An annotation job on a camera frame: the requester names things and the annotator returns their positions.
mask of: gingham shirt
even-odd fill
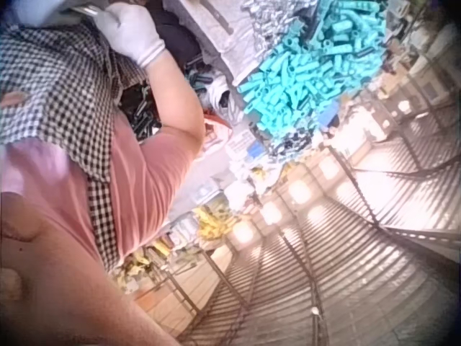
[[[81,167],[106,270],[119,260],[109,188],[112,114],[123,89],[144,78],[90,22],[59,29],[1,27],[0,97],[30,97],[1,111],[0,144],[39,138],[60,146]]]

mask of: glove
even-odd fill
[[[94,22],[116,52],[145,68],[165,49],[151,14],[145,7],[115,3],[100,12]]]

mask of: pink shirt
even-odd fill
[[[110,174],[121,259],[155,238],[193,159],[186,141],[168,133],[139,145],[125,116],[115,115]],[[35,138],[6,146],[1,191],[25,197],[57,231],[68,232],[101,261],[86,175],[60,147]]]

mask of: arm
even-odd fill
[[[3,192],[1,208],[0,326],[18,345],[178,346],[26,200]]]
[[[114,50],[146,70],[165,127],[162,131],[186,140],[186,147],[197,155],[205,136],[200,102],[165,49],[147,9],[115,3],[94,21]]]
[[[163,124],[162,131],[187,138],[197,155],[205,137],[202,106],[168,51],[147,67],[146,71]]]

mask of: turquoise plastic parts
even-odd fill
[[[310,41],[303,42],[304,24],[296,19],[259,70],[237,88],[247,102],[243,111],[258,113],[258,128],[275,143],[299,126],[317,126],[316,113],[377,73],[385,18],[375,1],[319,1],[319,25]]]
[[[331,27],[335,33],[343,32],[352,29],[352,21],[350,20],[342,20],[340,22],[336,22]]]

